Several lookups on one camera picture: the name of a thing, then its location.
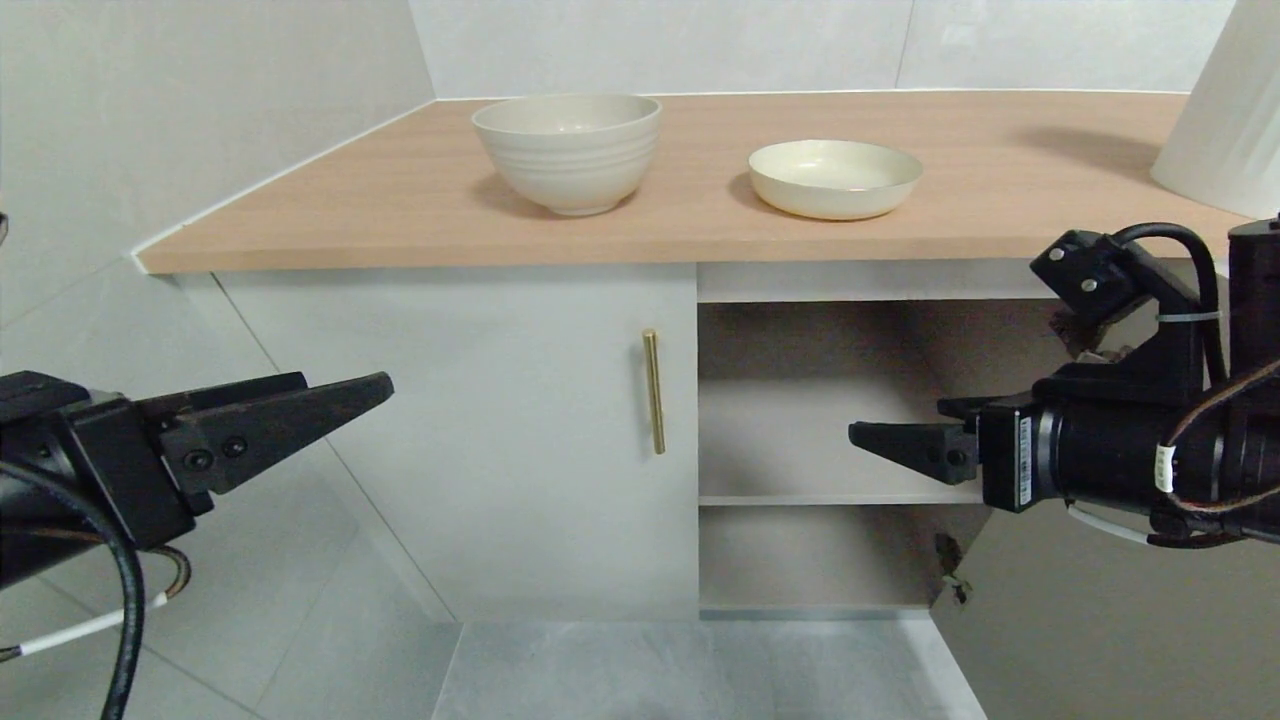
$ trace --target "door hinge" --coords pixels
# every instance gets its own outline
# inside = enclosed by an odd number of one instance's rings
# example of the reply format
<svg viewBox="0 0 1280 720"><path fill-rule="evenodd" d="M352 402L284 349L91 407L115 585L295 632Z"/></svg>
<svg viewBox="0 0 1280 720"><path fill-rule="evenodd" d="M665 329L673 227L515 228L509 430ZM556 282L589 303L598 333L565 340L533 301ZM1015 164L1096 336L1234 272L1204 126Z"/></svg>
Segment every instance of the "door hinge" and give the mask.
<svg viewBox="0 0 1280 720"><path fill-rule="evenodd" d="M942 582L947 584L951 600L963 607L973 597L973 585L956 577L960 561L964 560L960 543L946 533L937 533L933 536L933 547L938 553L938 565L942 568Z"/></svg>

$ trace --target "label sticker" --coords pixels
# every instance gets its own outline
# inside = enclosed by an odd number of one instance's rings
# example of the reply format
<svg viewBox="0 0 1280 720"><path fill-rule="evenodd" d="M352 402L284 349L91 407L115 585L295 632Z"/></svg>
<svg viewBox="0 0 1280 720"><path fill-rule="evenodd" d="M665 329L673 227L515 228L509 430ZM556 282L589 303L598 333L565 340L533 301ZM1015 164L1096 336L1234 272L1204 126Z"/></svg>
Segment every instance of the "label sticker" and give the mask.
<svg viewBox="0 0 1280 720"><path fill-rule="evenodd" d="M1018 506L1032 502L1032 419L1018 423Z"/></svg>

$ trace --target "deep bowl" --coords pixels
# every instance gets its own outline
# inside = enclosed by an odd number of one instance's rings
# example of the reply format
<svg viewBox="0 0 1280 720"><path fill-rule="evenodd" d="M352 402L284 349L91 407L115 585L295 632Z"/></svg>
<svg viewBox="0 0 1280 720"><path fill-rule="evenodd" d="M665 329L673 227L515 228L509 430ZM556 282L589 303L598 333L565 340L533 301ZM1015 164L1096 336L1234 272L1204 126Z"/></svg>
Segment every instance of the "deep bowl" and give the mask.
<svg viewBox="0 0 1280 720"><path fill-rule="evenodd" d="M595 215L640 187L662 104L636 95L543 95L480 109L471 124L498 174L559 215Z"/></svg>

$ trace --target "screw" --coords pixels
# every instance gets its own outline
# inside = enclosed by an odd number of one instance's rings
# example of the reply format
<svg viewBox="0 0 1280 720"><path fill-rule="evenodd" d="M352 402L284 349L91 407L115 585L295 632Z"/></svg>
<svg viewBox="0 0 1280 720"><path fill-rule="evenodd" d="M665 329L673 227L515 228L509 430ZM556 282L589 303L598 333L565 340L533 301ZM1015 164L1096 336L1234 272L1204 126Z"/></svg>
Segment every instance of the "screw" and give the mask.
<svg viewBox="0 0 1280 720"><path fill-rule="evenodd" d="M182 459L183 468L188 470L207 470L214 466L214 454L207 450L192 450Z"/></svg>
<svg viewBox="0 0 1280 720"><path fill-rule="evenodd" d="M223 442L223 455L227 457L239 457L248 451L248 441L242 437L232 436Z"/></svg>

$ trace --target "bowl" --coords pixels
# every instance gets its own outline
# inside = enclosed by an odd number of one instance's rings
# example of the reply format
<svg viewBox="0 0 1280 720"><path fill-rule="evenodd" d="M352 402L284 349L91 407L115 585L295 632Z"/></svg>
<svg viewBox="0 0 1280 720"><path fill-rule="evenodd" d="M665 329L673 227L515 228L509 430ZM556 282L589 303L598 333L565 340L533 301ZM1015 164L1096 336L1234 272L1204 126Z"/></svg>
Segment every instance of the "bowl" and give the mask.
<svg viewBox="0 0 1280 720"><path fill-rule="evenodd" d="M640 187L662 104L636 95L544 95L480 109L471 124L498 174L559 215L595 215Z"/></svg>
<svg viewBox="0 0 1280 720"><path fill-rule="evenodd" d="M751 187L769 205L805 218L860 220L906 201L924 165L892 147L846 140L768 145L748 158Z"/></svg>

